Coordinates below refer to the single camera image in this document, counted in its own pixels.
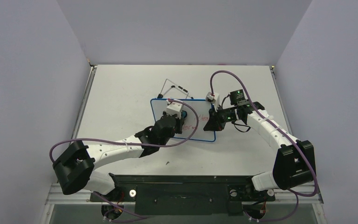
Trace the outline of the blue framed whiteboard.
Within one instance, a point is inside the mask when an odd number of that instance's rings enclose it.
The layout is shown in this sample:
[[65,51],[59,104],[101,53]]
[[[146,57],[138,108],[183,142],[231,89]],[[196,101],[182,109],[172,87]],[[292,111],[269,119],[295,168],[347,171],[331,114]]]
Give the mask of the blue framed whiteboard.
[[[216,141],[216,134],[214,131],[204,131],[203,128],[209,120],[209,110],[212,108],[212,105],[206,102],[203,99],[181,99],[181,101],[190,105],[197,113],[199,119],[199,125],[195,134],[190,138],[191,140],[204,141],[204,142],[214,142]],[[166,98],[153,98],[150,100],[152,113],[155,120],[160,119],[163,115],[163,111],[167,107]],[[176,134],[175,139],[186,139],[194,130],[196,126],[196,117],[193,111],[188,107],[184,106],[183,110],[187,112],[187,117],[185,119],[182,134]]]

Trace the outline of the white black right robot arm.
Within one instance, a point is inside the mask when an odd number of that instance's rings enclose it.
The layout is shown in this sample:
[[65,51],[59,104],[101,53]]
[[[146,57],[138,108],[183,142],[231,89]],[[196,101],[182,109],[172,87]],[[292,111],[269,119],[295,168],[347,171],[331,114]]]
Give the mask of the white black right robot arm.
[[217,93],[207,94],[206,101],[213,106],[203,130],[222,131],[226,123],[241,120],[277,151],[273,169],[253,176],[252,182],[245,185],[244,193],[248,198],[257,199],[263,190],[288,190],[314,180],[314,148],[309,141],[300,141],[281,128],[264,106],[259,102],[250,103],[243,90],[230,92],[229,98],[231,107],[223,108]]

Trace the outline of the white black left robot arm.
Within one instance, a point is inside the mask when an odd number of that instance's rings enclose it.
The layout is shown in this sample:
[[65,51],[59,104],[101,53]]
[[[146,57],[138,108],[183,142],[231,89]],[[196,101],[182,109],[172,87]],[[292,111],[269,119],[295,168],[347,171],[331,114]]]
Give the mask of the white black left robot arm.
[[110,201],[120,196],[120,187],[112,173],[97,171],[104,165],[130,158],[142,158],[159,151],[170,138],[182,132],[187,117],[180,115],[163,116],[144,130],[119,141],[119,145],[86,145],[82,140],[72,142],[53,162],[53,170],[65,195],[82,189],[96,191]]

